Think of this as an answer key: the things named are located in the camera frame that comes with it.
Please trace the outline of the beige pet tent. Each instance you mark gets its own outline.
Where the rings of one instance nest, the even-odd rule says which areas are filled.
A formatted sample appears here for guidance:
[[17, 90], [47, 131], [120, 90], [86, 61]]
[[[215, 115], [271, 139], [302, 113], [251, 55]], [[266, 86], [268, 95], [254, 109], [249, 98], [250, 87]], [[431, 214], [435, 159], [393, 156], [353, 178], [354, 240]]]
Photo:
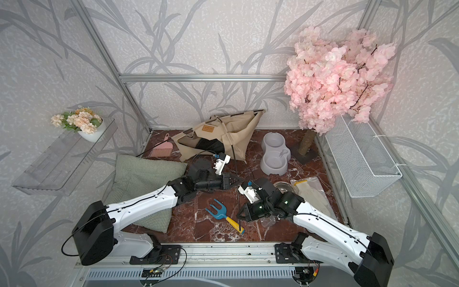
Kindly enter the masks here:
[[213, 115], [208, 121], [174, 135], [172, 140], [181, 153], [180, 161], [212, 151], [246, 161], [248, 144], [264, 113], [265, 110], [253, 110], [229, 116]]

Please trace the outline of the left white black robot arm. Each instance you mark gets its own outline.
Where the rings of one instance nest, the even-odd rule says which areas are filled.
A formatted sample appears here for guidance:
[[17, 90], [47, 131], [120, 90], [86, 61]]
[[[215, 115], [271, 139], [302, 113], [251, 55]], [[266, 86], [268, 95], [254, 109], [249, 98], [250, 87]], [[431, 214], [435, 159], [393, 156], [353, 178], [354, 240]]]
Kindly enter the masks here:
[[157, 212], [189, 202], [201, 191], [230, 190], [242, 178], [224, 172], [230, 158], [211, 163], [199, 159], [189, 172], [169, 181], [151, 193], [124, 202], [105, 205], [92, 203], [74, 227], [71, 238], [84, 266], [96, 264], [106, 257], [130, 257], [130, 264], [177, 264], [180, 246], [162, 246], [148, 234], [124, 232], [124, 228]]

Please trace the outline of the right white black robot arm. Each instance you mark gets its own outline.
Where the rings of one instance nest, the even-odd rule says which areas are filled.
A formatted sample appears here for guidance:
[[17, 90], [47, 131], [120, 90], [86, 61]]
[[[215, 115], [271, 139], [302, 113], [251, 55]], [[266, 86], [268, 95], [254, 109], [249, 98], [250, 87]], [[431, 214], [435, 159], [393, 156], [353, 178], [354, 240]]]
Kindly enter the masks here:
[[290, 243], [275, 246], [277, 263], [327, 264], [351, 275], [361, 287], [386, 287], [394, 258], [381, 234], [354, 230], [325, 215], [291, 191], [281, 192], [267, 178], [241, 184], [248, 202], [239, 220], [251, 222], [275, 216], [307, 229]]

